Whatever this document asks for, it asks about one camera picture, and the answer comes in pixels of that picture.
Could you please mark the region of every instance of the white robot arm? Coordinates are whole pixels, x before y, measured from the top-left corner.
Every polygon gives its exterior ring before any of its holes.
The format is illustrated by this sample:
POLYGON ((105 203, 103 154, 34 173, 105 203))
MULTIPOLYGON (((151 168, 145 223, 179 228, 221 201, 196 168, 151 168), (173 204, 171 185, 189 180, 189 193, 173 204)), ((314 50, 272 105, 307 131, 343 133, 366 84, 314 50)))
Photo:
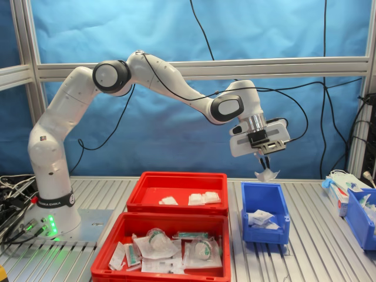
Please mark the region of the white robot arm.
POLYGON ((121 96, 134 83, 182 101, 215 125, 238 117, 239 125, 230 131, 235 157, 283 150, 284 142, 290 140, 284 121, 267 124, 257 91, 249 80, 231 83, 212 99, 192 89, 171 64, 143 51, 131 54, 126 62, 104 61, 94 70, 78 67, 65 79, 29 138, 28 152, 39 196, 37 205, 26 212, 25 222, 34 219, 46 225, 40 237, 56 237, 80 223, 63 146, 65 137, 98 93, 121 96))

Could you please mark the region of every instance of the blue curtain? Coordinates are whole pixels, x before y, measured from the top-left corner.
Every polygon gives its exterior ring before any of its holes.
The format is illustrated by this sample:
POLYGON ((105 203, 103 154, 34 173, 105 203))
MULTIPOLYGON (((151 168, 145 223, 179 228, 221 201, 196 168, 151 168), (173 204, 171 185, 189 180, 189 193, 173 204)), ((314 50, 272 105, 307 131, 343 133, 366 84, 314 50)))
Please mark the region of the blue curtain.
MULTIPOLYGON (((306 1, 198 1, 193 0, 215 59, 285 58, 323 55, 324 0, 306 1)), ((370 18, 370 0, 333 0, 327 11, 327 56, 364 56, 370 18)), ((210 60, 210 54, 188 0, 73 1, 51 4, 32 1, 42 63, 99 62, 123 59, 143 49, 166 61, 210 60)), ((328 78, 335 85, 356 78, 328 78)), ((254 79, 259 87, 283 88, 322 78, 254 79)), ((229 80, 190 81, 201 93, 228 87, 229 80)), ((46 83, 51 101, 61 83, 46 83)), ((357 111, 361 82, 330 89, 337 127, 347 137, 357 111)), ((323 88, 311 85, 286 92, 307 112, 310 126, 300 140, 271 155, 281 178, 319 178, 323 151, 320 113, 323 88)), ((275 93, 260 93, 267 119, 284 117, 291 137, 305 128, 301 110, 275 93)), ((65 145, 68 165, 79 159, 81 148, 100 145, 115 128, 127 97, 100 94, 65 145)), ((176 100, 137 86, 116 133, 104 147, 86 151, 75 174, 140 175, 146 170, 223 172, 229 177, 254 177, 261 166, 253 156, 233 158, 229 129, 211 125, 201 113, 176 100)), ((327 154, 324 171, 344 153, 344 144, 325 107, 327 154)), ((16 137, 10 133, 9 138, 16 137)), ((0 154, 6 150, 0 147, 0 154)), ((29 170, 27 155, 18 166, 29 170)))

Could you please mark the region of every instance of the blue bin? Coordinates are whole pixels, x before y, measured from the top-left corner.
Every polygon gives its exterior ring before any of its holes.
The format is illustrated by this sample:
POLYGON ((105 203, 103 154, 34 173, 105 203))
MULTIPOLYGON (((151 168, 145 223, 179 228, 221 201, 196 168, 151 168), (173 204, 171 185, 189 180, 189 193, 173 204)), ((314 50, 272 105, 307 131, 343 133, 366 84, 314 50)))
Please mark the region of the blue bin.
POLYGON ((243 209, 243 240, 246 242, 287 244, 290 232, 290 216, 279 184, 241 183, 243 209), (272 221, 281 228, 277 230, 255 229, 248 225, 248 214, 263 210, 274 215, 272 221))
POLYGON ((348 189, 349 197, 345 218, 361 248, 363 250, 376 250, 375 224, 359 204, 359 200, 368 194, 371 194, 368 202, 376 204, 376 190, 362 190, 363 192, 353 192, 348 189))

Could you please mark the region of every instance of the red plastic crate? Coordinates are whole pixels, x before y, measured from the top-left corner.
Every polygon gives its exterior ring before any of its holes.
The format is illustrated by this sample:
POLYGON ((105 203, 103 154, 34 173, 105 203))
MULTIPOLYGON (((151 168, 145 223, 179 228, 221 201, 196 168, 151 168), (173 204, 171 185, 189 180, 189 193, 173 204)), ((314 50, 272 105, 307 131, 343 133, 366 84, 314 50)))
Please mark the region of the red plastic crate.
POLYGON ((127 201, 129 212, 227 216, 228 209, 227 176, 223 173, 144 172, 127 201), (221 202, 188 206, 191 194, 205 192, 217 192, 221 202), (168 196, 179 205, 159 204, 168 196))
POLYGON ((93 282, 229 282, 231 280, 229 221, 224 216, 122 213, 95 258, 91 272, 93 282), (126 271, 127 265, 121 271, 110 270, 108 264, 118 242, 131 243, 132 233, 142 237, 150 229, 156 227, 162 229, 170 238, 178 231, 209 232, 209 236, 214 236, 216 239, 221 235, 223 267, 185 270, 185 273, 189 275, 143 273, 141 270, 126 271))

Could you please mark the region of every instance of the white packet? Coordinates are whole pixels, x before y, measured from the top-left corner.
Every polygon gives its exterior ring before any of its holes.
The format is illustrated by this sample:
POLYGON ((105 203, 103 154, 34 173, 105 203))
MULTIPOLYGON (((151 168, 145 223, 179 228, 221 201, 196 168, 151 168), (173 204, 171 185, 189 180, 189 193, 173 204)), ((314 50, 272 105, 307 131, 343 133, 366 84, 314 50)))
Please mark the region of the white packet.
POLYGON ((273 215, 271 213, 263 210, 256 210, 252 215, 253 222, 258 225, 267 223, 272 217, 273 215))
POLYGON ((175 206, 178 205, 177 201, 175 201, 174 197, 170 196, 170 197, 166 197, 166 198, 163 198, 159 204, 173 204, 175 206))
POLYGON ((221 199, 216 192, 206 192, 202 194, 203 200, 205 204, 213 204, 213 203, 220 203, 221 199))
POLYGON ((141 272, 185 274, 182 262, 166 263, 164 261, 142 261, 141 272))
POLYGON ((142 262, 150 262, 150 261, 164 261, 165 263, 178 263, 183 261, 182 255, 182 241, 181 240, 173 240, 172 243, 177 247, 178 251, 171 257, 164 258, 164 259, 150 259, 150 258, 143 258, 142 262))
POLYGON ((188 206, 202 206, 204 205, 204 199, 201 194, 191 194, 188 200, 188 206))
POLYGON ((133 244, 124 244, 125 246, 125 256, 127 258, 128 267, 136 266, 140 264, 140 258, 135 252, 135 247, 133 244))
POLYGON ((268 182, 277 177, 279 174, 280 170, 277 172, 272 172, 270 169, 266 169, 261 173, 254 172, 254 175, 256 175, 256 178, 261 181, 261 182, 268 182))
POLYGON ((280 228, 280 226, 272 221, 268 221, 267 223, 264 223, 263 225, 254 224, 252 225, 252 228, 277 230, 278 228, 280 228))
POLYGON ((133 240, 140 249, 142 257, 147 259, 165 259, 179 251, 161 229, 151 229, 146 237, 133 240))
POLYGON ((359 200, 359 204, 362 206, 362 208, 365 207, 365 204, 367 203, 367 200, 370 196, 371 194, 365 195, 362 199, 359 200))
POLYGON ((333 170, 330 173, 332 180, 344 192, 349 188, 353 192, 363 192, 362 188, 371 188, 362 181, 358 180, 353 174, 342 170, 333 170))
POLYGON ((123 262, 125 256, 125 247, 122 243, 118 242, 115 251, 111 257, 108 267, 111 270, 121 270, 125 263, 123 262))
POLYGON ((222 267, 219 247, 215 239, 193 240, 185 244, 183 266, 188 268, 222 267))
POLYGON ((197 238, 209 238, 208 232, 177 232, 172 239, 194 240, 197 238))

